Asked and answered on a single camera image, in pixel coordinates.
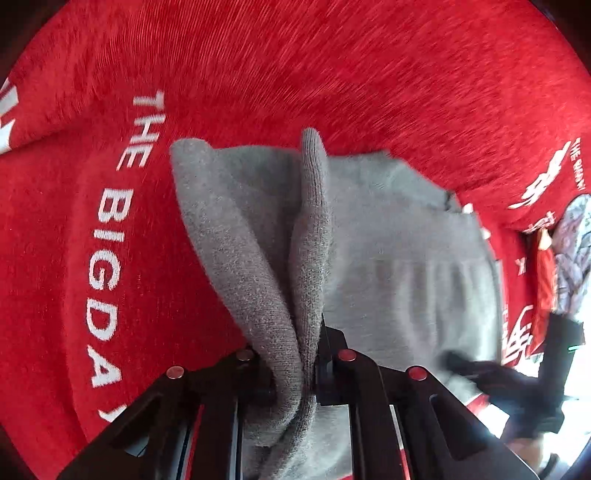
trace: red fabric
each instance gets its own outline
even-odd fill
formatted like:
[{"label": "red fabric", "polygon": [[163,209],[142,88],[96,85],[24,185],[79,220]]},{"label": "red fabric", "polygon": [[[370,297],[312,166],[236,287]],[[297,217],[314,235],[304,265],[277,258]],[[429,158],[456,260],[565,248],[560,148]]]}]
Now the red fabric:
[{"label": "red fabric", "polygon": [[556,308],[556,259],[545,229],[535,233],[531,255],[535,268],[536,300],[531,325],[532,340],[525,351],[526,356],[543,351],[542,343],[548,330],[548,314]]},{"label": "red fabric", "polygon": [[[41,480],[167,367],[243,344],[181,222],[172,141],[295,147],[312,125],[332,154],[387,148],[521,229],[578,193],[569,156],[560,192],[507,209],[591,125],[587,71],[526,0],[71,0],[0,96],[0,423]],[[145,165],[117,170],[149,115]],[[133,190],[121,221],[99,217],[106,189]]]}]

